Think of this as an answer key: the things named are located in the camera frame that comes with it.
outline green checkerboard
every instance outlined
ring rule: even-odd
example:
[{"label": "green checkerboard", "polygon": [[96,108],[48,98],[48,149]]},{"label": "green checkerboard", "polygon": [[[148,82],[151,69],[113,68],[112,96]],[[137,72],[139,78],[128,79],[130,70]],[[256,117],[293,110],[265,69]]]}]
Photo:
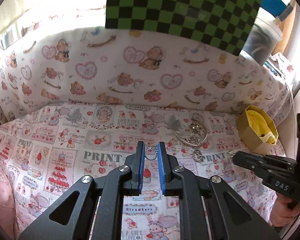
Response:
[{"label": "green checkerboard", "polygon": [[106,28],[189,38],[239,55],[262,0],[107,0]]}]

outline pink fabric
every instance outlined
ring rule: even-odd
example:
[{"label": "pink fabric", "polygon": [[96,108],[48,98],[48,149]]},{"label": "pink fabric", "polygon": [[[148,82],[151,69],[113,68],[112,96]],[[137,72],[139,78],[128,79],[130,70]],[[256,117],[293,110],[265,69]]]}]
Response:
[{"label": "pink fabric", "polygon": [[12,188],[7,175],[0,167],[0,225],[13,239],[13,222],[15,218],[15,206]]}]

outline silver bolt head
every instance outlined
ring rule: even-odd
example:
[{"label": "silver bolt head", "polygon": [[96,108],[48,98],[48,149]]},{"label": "silver bolt head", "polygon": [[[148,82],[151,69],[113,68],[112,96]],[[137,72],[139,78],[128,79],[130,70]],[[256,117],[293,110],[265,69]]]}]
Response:
[{"label": "silver bolt head", "polygon": [[83,183],[88,183],[88,182],[91,181],[91,176],[85,175],[85,176],[83,176],[83,177],[81,178],[81,181],[82,181]]},{"label": "silver bolt head", "polygon": [[212,176],[211,180],[213,183],[220,183],[221,182],[221,178],[219,176]]},{"label": "silver bolt head", "polygon": [[129,169],[130,169],[130,167],[127,166],[127,165],[122,165],[122,166],[119,167],[119,171],[121,171],[121,172],[126,172]]},{"label": "silver bolt head", "polygon": [[185,168],[184,167],[181,167],[181,166],[175,166],[174,167],[174,171],[175,172],[183,172],[185,170]]}]

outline white fabric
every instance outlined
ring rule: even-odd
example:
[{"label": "white fabric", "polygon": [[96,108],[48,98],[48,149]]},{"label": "white fabric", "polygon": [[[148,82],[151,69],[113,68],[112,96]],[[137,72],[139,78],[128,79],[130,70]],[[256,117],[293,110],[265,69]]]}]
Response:
[{"label": "white fabric", "polygon": [[[180,135],[186,137],[191,118],[204,122],[209,132],[199,148],[204,155],[202,163],[194,162],[191,148],[183,146],[171,130],[177,121]],[[15,237],[81,176],[101,177],[122,165],[127,155],[135,153],[139,140],[146,147],[165,142],[168,154],[198,176],[221,176],[263,219],[269,220],[275,192],[264,187],[253,172],[233,165],[227,155],[231,149],[248,151],[238,136],[235,115],[61,103],[0,126],[0,164],[6,169],[15,197]],[[269,153],[284,155],[280,141]],[[142,194],[124,199],[122,239],[133,239],[133,235],[180,239],[178,203],[178,198],[161,194],[157,160],[145,161]],[[139,212],[135,207],[149,210]],[[163,223],[155,234],[150,231],[151,220]]]}]

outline human hand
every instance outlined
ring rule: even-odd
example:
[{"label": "human hand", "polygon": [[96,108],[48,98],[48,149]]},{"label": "human hand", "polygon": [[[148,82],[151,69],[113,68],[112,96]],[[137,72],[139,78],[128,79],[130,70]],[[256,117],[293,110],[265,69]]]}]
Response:
[{"label": "human hand", "polygon": [[270,221],[275,227],[282,227],[293,222],[295,216],[300,213],[300,202],[291,210],[288,208],[288,203],[292,202],[292,199],[276,194],[277,199],[271,210]]}]

